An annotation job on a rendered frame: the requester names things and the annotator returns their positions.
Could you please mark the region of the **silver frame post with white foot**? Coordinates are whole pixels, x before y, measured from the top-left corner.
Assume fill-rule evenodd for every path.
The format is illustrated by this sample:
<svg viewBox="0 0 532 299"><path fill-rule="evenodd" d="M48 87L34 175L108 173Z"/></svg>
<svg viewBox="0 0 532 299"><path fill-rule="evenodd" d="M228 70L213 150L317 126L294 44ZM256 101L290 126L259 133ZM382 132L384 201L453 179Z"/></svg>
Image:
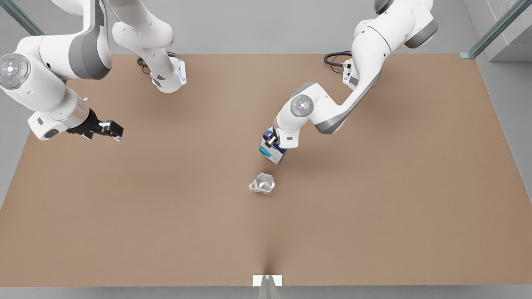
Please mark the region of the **silver frame post with white foot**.
<svg viewBox="0 0 532 299"><path fill-rule="evenodd" d="M283 285L281 275L253 275L253 287L260 287L258 299L281 299L278 286Z"/></svg>

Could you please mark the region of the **blue and white carton box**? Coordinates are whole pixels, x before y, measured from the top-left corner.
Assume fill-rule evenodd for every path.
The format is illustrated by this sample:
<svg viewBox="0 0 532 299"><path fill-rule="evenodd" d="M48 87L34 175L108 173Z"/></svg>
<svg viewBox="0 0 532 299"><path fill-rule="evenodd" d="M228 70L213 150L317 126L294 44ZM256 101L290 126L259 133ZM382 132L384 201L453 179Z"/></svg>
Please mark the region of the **blue and white carton box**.
<svg viewBox="0 0 532 299"><path fill-rule="evenodd" d="M267 148L265 146L265 133L263 134L263 137L261 139L261 144L259 148L260 153L262 153L266 158L268 158L272 163L275 165L278 165L281 160L285 157L288 149L287 148Z"/></svg>

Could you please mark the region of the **white faceted cup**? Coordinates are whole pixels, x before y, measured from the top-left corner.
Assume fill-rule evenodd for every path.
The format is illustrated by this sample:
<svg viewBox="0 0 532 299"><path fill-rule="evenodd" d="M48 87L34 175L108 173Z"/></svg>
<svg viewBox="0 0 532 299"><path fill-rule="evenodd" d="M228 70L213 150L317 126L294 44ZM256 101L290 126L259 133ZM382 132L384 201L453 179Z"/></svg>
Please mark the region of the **white faceted cup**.
<svg viewBox="0 0 532 299"><path fill-rule="evenodd" d="M249 184L251 191L261 193L263 195L270 194L275 187L275 182L271 174L260 173L254 181Z"/></svg>

